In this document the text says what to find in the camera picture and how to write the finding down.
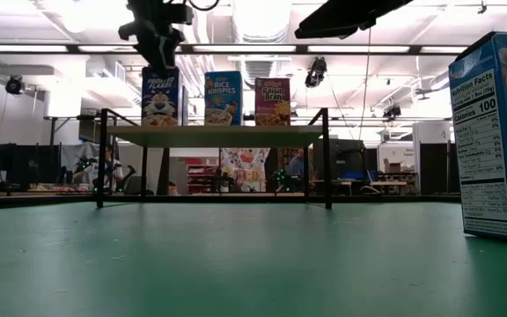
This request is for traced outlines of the black round ceiling fixture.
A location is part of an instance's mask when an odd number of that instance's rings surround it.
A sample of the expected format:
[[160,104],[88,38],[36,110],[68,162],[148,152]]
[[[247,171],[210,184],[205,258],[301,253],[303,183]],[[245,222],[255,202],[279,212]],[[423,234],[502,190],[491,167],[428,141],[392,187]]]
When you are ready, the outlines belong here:
[[20,75],[11,75],[5,85],[5,91],[13,96],[22,95],[25,89],[25,83]]

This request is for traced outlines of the black cabinet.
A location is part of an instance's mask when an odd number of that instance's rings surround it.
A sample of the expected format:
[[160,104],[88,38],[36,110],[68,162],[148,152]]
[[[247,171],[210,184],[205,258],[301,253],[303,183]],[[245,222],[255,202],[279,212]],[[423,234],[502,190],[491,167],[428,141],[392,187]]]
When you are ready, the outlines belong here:
[[[313,171],[317,180],[324,180],[324,142],[319,139],[313,145]],[[330,174],[332,180],[361,180],[364,177],[364,143],[360,140],[330,139]]]

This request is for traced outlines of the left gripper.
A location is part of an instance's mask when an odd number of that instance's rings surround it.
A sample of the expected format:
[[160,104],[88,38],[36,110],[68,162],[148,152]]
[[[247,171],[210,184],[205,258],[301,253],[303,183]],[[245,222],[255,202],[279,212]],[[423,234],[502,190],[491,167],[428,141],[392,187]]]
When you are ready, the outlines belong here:
[[193,9],[184,3],[164,0],[127,0],[127,9],[133,20],[118,28],[121,40],[136,36],[139,44],[148,44],[149,64],[161,74],[173,68],[173,44],[185,40],[182,31],[173,24],[191,26]]

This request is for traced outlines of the wooden work table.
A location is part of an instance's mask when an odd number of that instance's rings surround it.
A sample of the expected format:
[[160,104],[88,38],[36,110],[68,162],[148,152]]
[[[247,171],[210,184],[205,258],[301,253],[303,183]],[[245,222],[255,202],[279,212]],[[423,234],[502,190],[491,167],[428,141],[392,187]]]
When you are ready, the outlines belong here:
[[370,185],[383,195],[415,195],[416,173],[380,173]]

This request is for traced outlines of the black overhead frame bar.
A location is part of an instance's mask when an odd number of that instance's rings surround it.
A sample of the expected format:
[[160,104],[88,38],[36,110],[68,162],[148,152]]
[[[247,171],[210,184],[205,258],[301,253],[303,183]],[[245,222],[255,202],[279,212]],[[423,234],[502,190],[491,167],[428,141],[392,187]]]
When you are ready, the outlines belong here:
[[[432,55],[456,56],[467,48],[455,45],[287,45],[287,44],[181,44],[179,55]],[[3,43],[0,55],[134,55],[130,44]]]

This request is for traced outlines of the red storage rack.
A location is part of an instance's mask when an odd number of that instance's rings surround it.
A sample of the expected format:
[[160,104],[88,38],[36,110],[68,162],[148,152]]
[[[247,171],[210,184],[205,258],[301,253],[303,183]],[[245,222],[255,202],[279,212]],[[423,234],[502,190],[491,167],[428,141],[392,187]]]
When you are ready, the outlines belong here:
[[217,158],[186,158],[187,193],[189,195],[211,192],[212,179],[218,169]]

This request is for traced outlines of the silver ceiling duct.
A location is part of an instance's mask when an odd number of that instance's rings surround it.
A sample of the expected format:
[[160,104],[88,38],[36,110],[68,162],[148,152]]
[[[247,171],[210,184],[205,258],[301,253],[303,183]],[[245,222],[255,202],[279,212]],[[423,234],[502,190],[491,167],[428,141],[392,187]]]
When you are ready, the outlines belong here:
[[[232,27],[238,44],[284,44],[289,37],[292,0],[233,0]],[[239,69],[246,85],[253,87],[257,77],[275,77],[280,62],[246,55]]]

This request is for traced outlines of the Frosted Flakes cereal box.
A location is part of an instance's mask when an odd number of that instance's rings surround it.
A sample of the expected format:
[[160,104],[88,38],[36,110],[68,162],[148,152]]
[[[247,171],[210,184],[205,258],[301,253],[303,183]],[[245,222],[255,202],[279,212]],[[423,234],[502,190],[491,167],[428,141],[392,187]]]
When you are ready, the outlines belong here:
[[177,68],[158,74],[152,67],[142,68],[143,126],[171,127],[179,125],[180,73]]

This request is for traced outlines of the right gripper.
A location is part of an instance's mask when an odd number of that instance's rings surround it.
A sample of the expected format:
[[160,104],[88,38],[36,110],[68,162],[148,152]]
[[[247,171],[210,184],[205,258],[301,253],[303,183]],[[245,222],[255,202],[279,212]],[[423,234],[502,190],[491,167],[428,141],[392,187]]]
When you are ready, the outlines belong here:
[[317,39],[338,37],[344,39],[357,31],[367,30],[376,25],[376,11],[350,11],[338,14],[328,20],[303,20],[298,24],[294,35],[297,39]]

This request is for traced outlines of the black tapered stand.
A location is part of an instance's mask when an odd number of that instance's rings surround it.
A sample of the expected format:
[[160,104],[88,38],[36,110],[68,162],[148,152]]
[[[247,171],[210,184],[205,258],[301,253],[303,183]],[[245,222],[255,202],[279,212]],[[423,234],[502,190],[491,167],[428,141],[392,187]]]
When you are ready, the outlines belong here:
[[169,168],[170,168],[170,149],[164,148],[162,151],[161,166],[158,175],[158,187],[156,195],[169,195]]

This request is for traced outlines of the person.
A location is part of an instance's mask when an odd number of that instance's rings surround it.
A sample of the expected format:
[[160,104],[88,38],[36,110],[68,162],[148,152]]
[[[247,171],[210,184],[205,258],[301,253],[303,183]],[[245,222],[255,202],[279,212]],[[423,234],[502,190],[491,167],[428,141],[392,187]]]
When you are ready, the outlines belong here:
[[120,181],[122,178],[121,162],[114,158],[114,148],[111,144],[105,146],[105,180]]
[[289,176],[297,176],[303,179],[305,176],[305,152],[303,149],[299,149],[297,154],[290,160],[290,163],[286,167],[286,173]]

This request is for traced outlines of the black monitor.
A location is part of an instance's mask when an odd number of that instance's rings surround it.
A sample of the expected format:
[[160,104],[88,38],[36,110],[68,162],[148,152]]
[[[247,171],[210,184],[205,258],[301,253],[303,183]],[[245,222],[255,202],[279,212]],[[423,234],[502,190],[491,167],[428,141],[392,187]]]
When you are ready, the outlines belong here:
[[10,184],[28,187],[57,180],[61,168],[58,145],[0,144],[0,173]]

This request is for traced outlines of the wooden shelf with black frame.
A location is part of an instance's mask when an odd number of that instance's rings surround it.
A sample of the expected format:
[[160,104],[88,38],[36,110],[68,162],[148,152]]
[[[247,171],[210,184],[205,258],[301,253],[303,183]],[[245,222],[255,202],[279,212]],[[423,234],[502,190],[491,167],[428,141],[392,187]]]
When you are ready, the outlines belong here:
[[[319,139],[324,142],[324,208],[330,210],[332,180],[329,156],[328,110],[322,108],[306,126],[140,126],[114,110],[105,108],[99,114],[99,176],[97,206],[101,208],[105,177],[105,145],[109,136],[117,136],[124,141],[140,146],[143,150],[141,162],[141,197],[146,195],[147,158],[150,148],[302,148],[308,159],[308,146]],[[304,177],[305,192],[310,196],[310,181]]]

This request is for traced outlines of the floral patterned cloth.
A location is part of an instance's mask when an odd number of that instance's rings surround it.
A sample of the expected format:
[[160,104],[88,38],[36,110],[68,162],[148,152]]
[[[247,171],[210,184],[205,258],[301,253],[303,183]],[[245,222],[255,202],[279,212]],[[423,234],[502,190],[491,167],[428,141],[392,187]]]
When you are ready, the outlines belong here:
[[221,148],[222,172],[234,179],[240,192],[265,192],[269,152],[269,148]]

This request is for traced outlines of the black panel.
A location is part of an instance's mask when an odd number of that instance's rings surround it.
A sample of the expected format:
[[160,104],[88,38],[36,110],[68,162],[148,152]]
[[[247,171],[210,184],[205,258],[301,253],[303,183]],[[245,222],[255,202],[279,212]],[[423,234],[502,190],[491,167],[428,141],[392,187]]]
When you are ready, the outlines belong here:
[[421,194],[444,193],[447,190],[446,144],[420,144],[419,159]]

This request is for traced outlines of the white pillar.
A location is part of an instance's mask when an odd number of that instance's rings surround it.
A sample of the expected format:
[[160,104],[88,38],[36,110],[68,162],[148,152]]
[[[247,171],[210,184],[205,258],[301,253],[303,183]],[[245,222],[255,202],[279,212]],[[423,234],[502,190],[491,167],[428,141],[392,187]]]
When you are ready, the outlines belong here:
[[417,188],[420,195],[420,144],[446,144],[447,146],[447,190],[449,150],[451,149],[450,123],[447,121],[417,122],[413,124],[413,147],[415,152],[415,172],[417,173]]

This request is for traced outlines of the Rice Krispies cereal box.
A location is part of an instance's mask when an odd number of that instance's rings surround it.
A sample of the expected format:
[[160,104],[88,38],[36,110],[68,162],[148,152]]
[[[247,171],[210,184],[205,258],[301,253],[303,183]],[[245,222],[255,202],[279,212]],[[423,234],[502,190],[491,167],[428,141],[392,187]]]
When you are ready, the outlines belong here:
[[205,126],[242,125],[242,83],[239,71],[211,71],[205,74]]
[[507,239],[507,33],[468,47],[448,78],[464,231]]

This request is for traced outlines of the Raisin Bran cereal box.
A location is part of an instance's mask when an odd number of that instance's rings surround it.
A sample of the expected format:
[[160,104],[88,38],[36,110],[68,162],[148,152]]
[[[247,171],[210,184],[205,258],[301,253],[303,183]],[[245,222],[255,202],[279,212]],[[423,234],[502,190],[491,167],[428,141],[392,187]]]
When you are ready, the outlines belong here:
[[258,77],[254,82],[256,126],[290,126],[290,80]]

